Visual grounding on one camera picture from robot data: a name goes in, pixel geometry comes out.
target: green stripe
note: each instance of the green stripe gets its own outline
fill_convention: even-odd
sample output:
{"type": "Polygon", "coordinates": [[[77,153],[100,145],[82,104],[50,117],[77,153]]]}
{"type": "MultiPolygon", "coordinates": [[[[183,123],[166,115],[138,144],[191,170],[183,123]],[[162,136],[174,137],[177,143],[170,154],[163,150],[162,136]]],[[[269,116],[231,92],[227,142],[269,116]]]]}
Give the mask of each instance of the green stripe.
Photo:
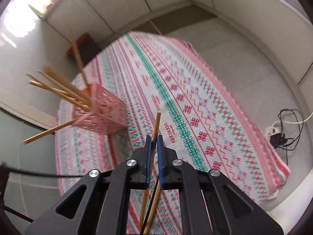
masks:
{"type": "Polygon", "coordinates": [[[185,143],[185,147],[189,150],[188,154],[192,158],[192,162],[194,166],[198,167],[201,171],[208,171],[207,167],[203,165],[204,160],[202,157],[199,156],[200,151],[198,148],[195,147],[195,141],[191,138],[191,133],[187,130],[187,124],[183,121],[182,115],[179,114],[178,109],[176,108],[173,100],[171,99],[168,91],[163,86],[162,82],[159,80],[158,76],[152,69],[150,63],[147,61],[145,56],[142,54],[140,48],[136,45],[134,40],[131,38],[130,34],[126,34],[127,39],[132,44],[134,49],[136,50],[138,56],[140,57],[142,63],[144,64],[145,68],[147,69],[150,77],[153,80],[153,83],[158,90],[159,94],[161,95],[165,107],[167,108],[170,116],[172,117],[173,122],[176,124],[176,128],[180,133],[180,137],[183,139],[185,143]]]}

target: floor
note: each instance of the floor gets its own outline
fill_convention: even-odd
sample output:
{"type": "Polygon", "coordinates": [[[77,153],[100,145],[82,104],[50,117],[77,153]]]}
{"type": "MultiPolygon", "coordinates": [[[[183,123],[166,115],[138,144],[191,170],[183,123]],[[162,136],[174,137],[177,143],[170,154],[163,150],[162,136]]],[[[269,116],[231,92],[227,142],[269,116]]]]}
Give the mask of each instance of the floor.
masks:
{"type": "MultiPolygon", "coordinates": [[[[158,17],[136,30],[189,41],[262,130],[277,120],[281,109],[299,108],[291,90],[267,57],[237,30],[198,7],[191,6],[158,17]]],[[[0,125],[0,161],[21,169],[57,173],[54,135],[23,145],[23,139],[41,130],[1,110],[0,125]]],[[[295,126],[286,126],[286,131],[288,137],[297,136],[295,126]]],[[[262,204],[263,209],[273,209],[301,183],[312,168],[311,148],[305,126],[296,150],[288,153],[290,178],[276,199],[262,204]]],[[[279,151],[279,155],[285,160],[284,151],[279,151]]],[[[7,206],[31,218],[38,217],[58,198],[57,180],[16,175],[10,177],[5,193],[7,206]]],[[[28,223],[8,216],[24,234],[28,223]]]]}

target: gray tile floor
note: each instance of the gray tile floor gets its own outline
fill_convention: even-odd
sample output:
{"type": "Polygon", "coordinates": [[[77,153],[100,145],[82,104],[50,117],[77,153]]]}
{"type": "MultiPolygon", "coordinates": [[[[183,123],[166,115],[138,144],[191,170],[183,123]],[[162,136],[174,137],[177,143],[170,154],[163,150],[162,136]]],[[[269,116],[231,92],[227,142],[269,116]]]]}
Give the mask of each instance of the gray tile floor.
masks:
{"type": "MultiPolygon", "coordinates": [[[[299,109],[291,90],[271,61],[221,19],[190,25],[167,36],[189,41],[260,129],[271,126],[281,109],[299,109]]],[[[284,128],[288,137],[297,137],[297,126],[286,125],[284,128]]],[[[277,198],[261,205],[263,209],[273,209],[302,182],[312,168],[311,149],[310,134],[305,125],[297,148],[288,153],[291,175],[277,198]]],[[[286,161],[284,150],[279,150],[278,154],[286,161]]]]}
{"type": "MultiPolygon", "coordinates": [[[[54,135],[23,144],[24,139],[40,132],[40,129],[0,110],[0,162],[20,169],[56,174],[54,135]]],[[[34,219],[59,197],[56,179],[10,174],[4,201],[8,207],[34,219]]],[[[24,234],[29,223],[10,213],[7,215],[24,234]]]]}

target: table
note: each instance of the table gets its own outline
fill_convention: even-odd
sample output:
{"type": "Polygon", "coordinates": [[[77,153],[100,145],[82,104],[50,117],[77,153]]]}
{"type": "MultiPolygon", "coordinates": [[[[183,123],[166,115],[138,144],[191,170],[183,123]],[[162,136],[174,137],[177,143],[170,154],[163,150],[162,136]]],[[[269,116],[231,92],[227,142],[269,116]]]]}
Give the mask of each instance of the table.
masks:
{"type": "MultiPolygon", "coordinates": [[[[60,174],[113,169],[153,134],[159,111],[167,147],[196,169],[219,169],[255,202],[270,197],[288,178],[288,167],[189,43],[129,32],[99,53],[85,72],[89,82],[124,101],[128,129],[108,136],[76,127],[57,131],[60,174]]],[[[81,75],[73,83],[84,88],[81,75]]],[[[73,106],[61,101],[58,123],[72,113],[73,106]]],[[[152,189],[157,172],[155,160],[152,189]]],[[[59,180],[61,194],[76,181],[59,180]]],[[[132,190],[127,233],[139,233],[141,200],[142,191],[132,190]]],[[[163,191],[156,210],[152,234],[182,234],[177,190],[163,191]]]]}

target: pink and white tablecloth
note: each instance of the pink and white tablecloth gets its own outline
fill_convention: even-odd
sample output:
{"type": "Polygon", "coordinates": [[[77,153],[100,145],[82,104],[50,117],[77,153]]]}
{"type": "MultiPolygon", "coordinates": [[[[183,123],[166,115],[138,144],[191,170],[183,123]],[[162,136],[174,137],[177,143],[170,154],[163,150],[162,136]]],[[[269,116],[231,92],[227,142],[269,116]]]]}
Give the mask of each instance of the pink and white tablecloth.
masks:
{"type": "MultiPolygon", "coordinates": [[[[180,40],[130,32],[103,50],[85,68],[96,81],[126,104],[128,129],[99,135],[76,127],[56,133],[56,159],[60,174],[85,174],[93,168],[113,169],[153,134],[155,115],[162,113],[160,133],[167,147],[196,169],[219,169],[259,203],[289,176],[262,132],[245,115],[212,69],[180,40]]],[[[73,81],[84,87],[81,76],[73,81]]],[[[72,118],[73,106],[62,101],[58,122],[72,118]]],[[[154,188],[157,165],[153,171],[154,188]]],[[[59,181],[64,193],[77,180],[59,181]]],[[[127,232],[138,234],[142,191],[130,198],[127,232]]],[[[153,234],[182,234],[176,190],[163,191],[153,234]]]]}

